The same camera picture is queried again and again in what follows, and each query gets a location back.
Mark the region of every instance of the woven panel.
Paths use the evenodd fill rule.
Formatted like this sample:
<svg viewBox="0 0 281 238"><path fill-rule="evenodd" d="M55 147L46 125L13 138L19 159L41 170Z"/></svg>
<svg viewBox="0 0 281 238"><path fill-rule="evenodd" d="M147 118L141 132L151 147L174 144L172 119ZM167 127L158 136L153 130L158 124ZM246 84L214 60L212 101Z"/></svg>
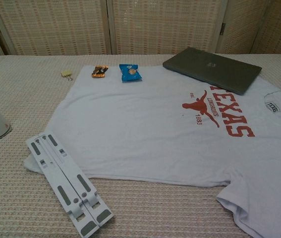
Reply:
<svg viewBox="0 0 281 238"><path fill-rule="evenodd" d="M281 54L281 0L272 1L252 53Z"/></svg>
<svg viewBox="0 0 281 238"><path fill-rule="evenodd" d="M0 111L13 131L0 140L0 238L78 238L43 175L27 171L25 140L43 131L84 65L122 62L161 65L160 56L1 56ZM263 67L261 76L281 88L281 55L229 55ZM94 238L249 237L215 199L223 187L92 179L115 214Z"/></svg>
<svg viewBox="0 0 281 238"><path fill-rule="evenodd" d="M218 53L248 54L269 0L228 1L225 31Z"/></svg>
<svg viewBox="0 0 281 238"><path fill-rule="evenodd" d="M106 54L99 0L0 0L18 55Z"/></svg>
<svg viewBox="0 0 281 238"><path fill-rule="evenodd" d="M221 0L113 0L118 54L210 51Z"/></svg>

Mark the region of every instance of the snack packet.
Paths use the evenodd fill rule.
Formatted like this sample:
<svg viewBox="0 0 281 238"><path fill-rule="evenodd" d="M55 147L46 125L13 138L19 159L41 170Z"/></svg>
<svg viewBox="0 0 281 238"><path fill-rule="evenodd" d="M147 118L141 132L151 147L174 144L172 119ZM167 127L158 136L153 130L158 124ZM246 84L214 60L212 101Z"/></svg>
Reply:
<svg viewBox="0 0 281 238"><path fill-rule="evenodd" d="M137 64L120 64L119 68L121 70L122 76L121 80L123 82L134 81L141 79L139 72L137 71Z"/></svg>
<svg viewBox="0 0 281 238"><path fill-rule="evenodd" d="M108 70L107 65L97 65L92 73L92 78L104 78L105 72Z"/></svg>

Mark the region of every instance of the cloth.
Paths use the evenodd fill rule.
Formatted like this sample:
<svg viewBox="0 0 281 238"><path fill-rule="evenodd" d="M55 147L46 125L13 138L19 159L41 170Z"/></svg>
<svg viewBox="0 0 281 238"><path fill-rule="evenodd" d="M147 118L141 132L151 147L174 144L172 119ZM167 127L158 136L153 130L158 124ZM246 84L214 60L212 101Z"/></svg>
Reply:
<svg viewBox="0 0 281 238"><path fill-rule="evenodd" d="M254 237L281 237L281 91L238 96L160 66L121 83L85 67L51 129L88 177L227 185L218 201Z"/></svg>

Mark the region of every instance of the laptop lid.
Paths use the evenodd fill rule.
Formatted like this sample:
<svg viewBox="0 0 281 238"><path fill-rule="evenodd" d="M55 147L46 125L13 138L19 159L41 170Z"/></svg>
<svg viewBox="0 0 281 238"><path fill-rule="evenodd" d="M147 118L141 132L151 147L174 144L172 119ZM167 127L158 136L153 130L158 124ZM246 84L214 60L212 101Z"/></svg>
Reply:
<svg viewBox="0 0 281 238"><path fill-rule="evenodd" d="M165 61L163 66L239 95L246 92L262 69L191 47Z"/></svg>

